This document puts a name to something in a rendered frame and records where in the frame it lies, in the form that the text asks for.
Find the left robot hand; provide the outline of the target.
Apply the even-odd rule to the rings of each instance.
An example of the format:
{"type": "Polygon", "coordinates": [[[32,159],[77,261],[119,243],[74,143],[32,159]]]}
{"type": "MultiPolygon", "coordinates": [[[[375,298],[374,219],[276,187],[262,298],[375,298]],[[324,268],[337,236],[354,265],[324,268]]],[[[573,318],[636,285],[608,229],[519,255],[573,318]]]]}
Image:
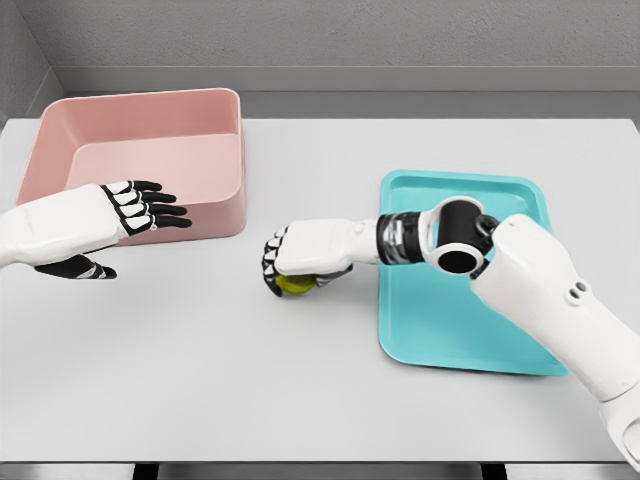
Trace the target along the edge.
{"type": "Polygon", "coordinates": [[[73,280],[111,280],[116,271],[88,257],[147,231],[187,229],[187,209],[162,185],[144,180],[88,184],[26,205],[34,236],[28,264],[73,280]]]}

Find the pink basket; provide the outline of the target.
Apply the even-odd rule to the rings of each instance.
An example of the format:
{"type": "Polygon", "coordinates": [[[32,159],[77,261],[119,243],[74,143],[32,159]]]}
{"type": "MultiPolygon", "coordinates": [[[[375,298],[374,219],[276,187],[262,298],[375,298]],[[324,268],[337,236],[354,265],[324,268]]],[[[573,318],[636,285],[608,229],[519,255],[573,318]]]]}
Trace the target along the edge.
{"type": "Polygon", "coordinates": [[[247,199],[239,95],[209,88],[56,101],[41,116],[15,202],[123,180],[161,184],[193,223],[136,235],[126,246],[241,232],[247,199]]]}

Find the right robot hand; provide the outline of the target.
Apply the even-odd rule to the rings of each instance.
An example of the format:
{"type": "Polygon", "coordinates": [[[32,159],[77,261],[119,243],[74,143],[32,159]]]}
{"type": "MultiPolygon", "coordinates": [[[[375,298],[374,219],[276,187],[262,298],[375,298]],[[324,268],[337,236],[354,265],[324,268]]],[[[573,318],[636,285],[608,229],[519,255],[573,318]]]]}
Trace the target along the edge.
{"type": "Polygon", "coordinates": [[[345,235],[354,225],[345,219],[294,221],[277,231],[264,245],[261,259],[263,280],[275,291],[275,278],[280,275],[314,274],[316,287],[345,276],[353,270],[346,254],[345,235]]]}

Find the yellow-green tennis ball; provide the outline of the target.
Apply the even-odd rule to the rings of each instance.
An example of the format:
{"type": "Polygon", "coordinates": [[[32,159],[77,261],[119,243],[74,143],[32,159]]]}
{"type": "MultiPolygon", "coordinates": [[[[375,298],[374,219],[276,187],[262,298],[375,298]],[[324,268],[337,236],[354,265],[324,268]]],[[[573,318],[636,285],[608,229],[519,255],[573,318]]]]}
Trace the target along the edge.
{"type": "Polygon", "coordinates": [[[302,295],[317,286],[317,279],[314,274],[306,275],[280,275],[275,278],[275,291],[278,296],[284,293],[289,295],[302,295]]]}

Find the blue tray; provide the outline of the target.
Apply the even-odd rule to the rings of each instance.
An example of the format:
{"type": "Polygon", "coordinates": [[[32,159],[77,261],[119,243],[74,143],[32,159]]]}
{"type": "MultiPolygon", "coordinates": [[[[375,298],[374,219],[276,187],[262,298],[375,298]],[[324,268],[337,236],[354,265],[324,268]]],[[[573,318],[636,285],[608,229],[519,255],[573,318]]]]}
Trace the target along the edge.
{"type": "MultiPolygon", "coordinates": [[[[454,196],[471,197],[503,220],[525,214],[551,227],[542,190],[518,177],[395,170],[381,183],[383,214],[430,210],[454,196]]],[[[465,275],[427,264],[379,268],[378,338],[401,363],[535,376],[566,368],[516,325],[484,305],[465,275]]]]}

